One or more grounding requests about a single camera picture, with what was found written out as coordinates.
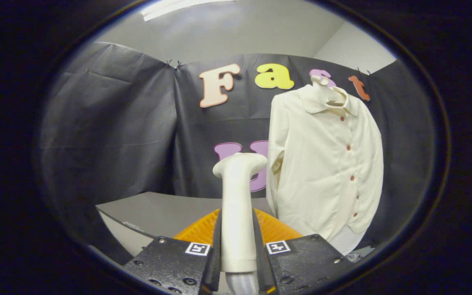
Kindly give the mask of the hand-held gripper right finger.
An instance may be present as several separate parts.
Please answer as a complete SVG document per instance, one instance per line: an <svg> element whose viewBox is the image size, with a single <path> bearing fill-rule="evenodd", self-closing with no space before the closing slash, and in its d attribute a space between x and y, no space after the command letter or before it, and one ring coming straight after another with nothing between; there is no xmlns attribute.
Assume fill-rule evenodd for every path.
<svg viewBox="0 0 472 295"><path fill-rule="evenodd" d="M328 289L353 263L318 234L300 236L264 211L253 216L260 294L309 294Z"/></svg>

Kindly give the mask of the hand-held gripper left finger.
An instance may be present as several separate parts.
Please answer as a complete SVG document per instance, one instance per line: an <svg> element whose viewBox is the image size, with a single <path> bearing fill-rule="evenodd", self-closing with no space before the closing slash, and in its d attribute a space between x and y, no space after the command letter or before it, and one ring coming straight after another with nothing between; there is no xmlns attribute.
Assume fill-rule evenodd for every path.
<svg viewBox="0 0 472 295"><path fill-rule="evenodd" d="M174 238L156 237L125 268L154 287L179 295L211 295L221 273L221 210L216 209Z"/></svg>

